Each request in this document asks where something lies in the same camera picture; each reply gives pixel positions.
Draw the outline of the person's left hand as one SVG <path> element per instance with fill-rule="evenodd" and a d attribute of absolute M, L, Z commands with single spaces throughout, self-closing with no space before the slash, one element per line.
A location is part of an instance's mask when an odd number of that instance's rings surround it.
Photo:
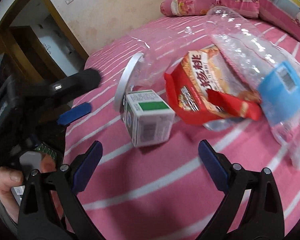
<path fill-rule="evenodd" d="M 40 171 L 42 173 L 55 171 L 56 165 L 54 160 L 48 154 L 42 153 L 42 156 L 43 157 L 40 163 Z M 5 207 L 8 215 L 15 223 L 18 223 L 20 207 L 11 192 L 11 188 L 23 185 L 23 180 L 23 173 L 21 171 L 6 167 L 0 167 L 0 200 Z M 59 218 L 61 218 L 63 215 L 61 202 L 59 201 L 56 192 L 52 191 L 51 194 Z"/>

